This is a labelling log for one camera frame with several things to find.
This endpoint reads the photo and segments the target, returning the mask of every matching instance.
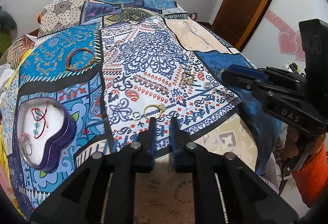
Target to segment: human hand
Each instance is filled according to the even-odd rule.
[[[285,142],[285,149],[284,149],[284,158],[292,158],[297,156],[299,153],[299,149],[296,145],[296,142],[299,139],[300,134],[298,131],[290,126],[287,129],[287,136]],[[313,150],[311,151],[310,155],[316,155],[321,150],[323,144],[325,143],[326,133],[322,134],[316,141]]]

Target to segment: jewelry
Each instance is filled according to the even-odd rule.
[[[92,54],[93,57],[92,57],[92,59],[91,59],[91,60],[90,60],[90,61],[89,61],[89,62],[88,62],[83,68],[73,69],[73,68],[71,67],[71,61],[72,61],[72,58],[73,58],[73,56],[74,56],[77,52],[81,52],[81,51],[88,52],[88,53]],[[66,68],[67,70],[71,71],[71,72],[78,72],[78,71],[84,70],[84,69],[86,69],[86,68],[92,66],[95,62],[96,62],[96,57],[95,57],[95,54],[94,54],[91,50],[89,50],[89,49],[86,48],[86,47],[84,47],[84,48],[78,48],[78,49],[76,49],[76,50],[74,50],[74,51],[71,51],[71,52],[68,54],[68,56],[67,56],[67,58],[66,58],[65,68]]]
[[[166,109],[165,105],[162,104],[162,103],[160,103],[160,104],[153,104],[153,103],[149,104],[148,106],[146,106],[144,108],[144,116],[145,116],[146,119],[150,119],[149,117],[146,116],[146,109],[150,108],[150,107],[155,107],[155,108],[158,109],[159,115],[156,117],[156,119],[159,119],[162,116],[162,114],[165,112],[165,109]]]
[[[187,85],[191,85],[195,77],[190,72],[184,71],[181,73],[181,78]]]
[[[140,112],[139,111],[137,111],[137,112],[133,112],[132,113],[132,119],[133,120],[140,120],[141,119],[141,114],[140,114]]]
[[[212,87],[212,84],[209,82],[206,82],[204,87],[205,87],[205,90],[208,90]]]
[[[23,142],[23,152],[25,155],[31,155],[32,154],[32,144],[30,143],[30,135],[28,133],[21,133],[19,135],[22,138]],[[26,151],[26,145],[30,147],[29,151]]]
[[[34,124],[35,130],[33,131],[35,139],[39,139],[41,137],[41,135],[43,134],[46,126],[48,128],[48,125],[47,125],[46,119],[45,119],[45,116],[46,116],[46,113],[47,113],[47,110],[48,110],[48,105],[49,105],[49,100],[47,101],[47,106],[46,106],[46,109],[45,109],[45,113],[43,113],[43,111],[38,107],[35,107],[35,108],[31,109],[33,118],[36,121],[36,123]],[[42,119],[44,120],[43,129],[42,129],[40,135],[36,136],[38,134],[37,128],[40,127],[39,121],[41,121]]]

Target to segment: polka dot fabric patch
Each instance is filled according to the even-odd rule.
[[[42,11],[38,37],[43,37],[76,26],[86,0],[60,0],[47,5]]]

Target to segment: patchwork bedspread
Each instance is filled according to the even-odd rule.
[[[71,67],[77,71],[67,70],[67,56],[80,48],[88,51],[73,56]],[[88,66],[92,56],[95,62]],[[209,151],[233,151],[258,174],[278,136],[279,123],[261,111],[249,92],[222,85],[219,72],[230,64],[253,66],[222,38],[189,20],[175,1],[55,0],[46,6],[34,50],[1,104],[2,140],[19,209],[29,218],[92,153],[110,154],[133,142],[149,123],[145,116],[134,120],[133,113],[163,103],[155,171],[137,176],[135,219],[192,222],[190,175],[168,172],[170,118],[177,116],[181,128]],[[184,71],[194,75],[191,85],[181,79]],[[205,89],[208,82],[211,88]],[[36,97],[62,103],[77,126],[53,173],[31,168],[18,150],[17,108]],[[148,117],[157,114],[147,111]],[[163,195],[169,198],[161,203]]]

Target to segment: brown braided bracelet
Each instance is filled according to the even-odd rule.
[[[71,68],[71,61],[72,61],[72,58],[73,56],[77,53],[77,52],[88,52],[90,54],[93,55],[93,58],[83,67],[83,68],[79,68],[79,69],[73,69]],[[88,48],[84,47],[84,48],[78,48],[72,52],[69,53],[69,55],[67,56],[66,58],[66,64],[65,64],[65,68],[71,72],[78,72],[78,71],[81,71],[81,70],[84,70],[90,66],[92,66],[94,63],[96,62],[96,57],[95,57],[95,54],[89,50]]]

